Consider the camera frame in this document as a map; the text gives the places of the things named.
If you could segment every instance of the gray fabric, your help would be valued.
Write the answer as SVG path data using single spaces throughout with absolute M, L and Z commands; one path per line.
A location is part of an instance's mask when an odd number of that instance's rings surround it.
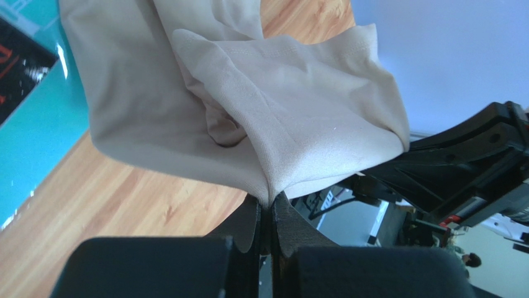
M 263 39 L 255 0 L 60 0 L 95 146 L 267 206 L 409 147 L 373 25 L 318 45 Z

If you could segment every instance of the beige cloth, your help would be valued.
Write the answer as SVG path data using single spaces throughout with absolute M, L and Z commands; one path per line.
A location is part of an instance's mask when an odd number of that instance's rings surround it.
M 376 29 L 263 39 L 255 0 L 60 0 L 95 146 L 269 205 L 401 154 L 409 126 Z

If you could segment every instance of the wood grain surface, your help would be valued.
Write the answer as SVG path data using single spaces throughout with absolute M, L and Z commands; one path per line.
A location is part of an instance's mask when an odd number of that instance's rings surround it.
M 322 42 L 354 25 L 349 0 L 262 0 L 265 37 Z M 124 165 L 88 133 L 0 232 L 0 297 L 48 297 L 70 253 L 96 236 L 199 236 L 245 193 Z

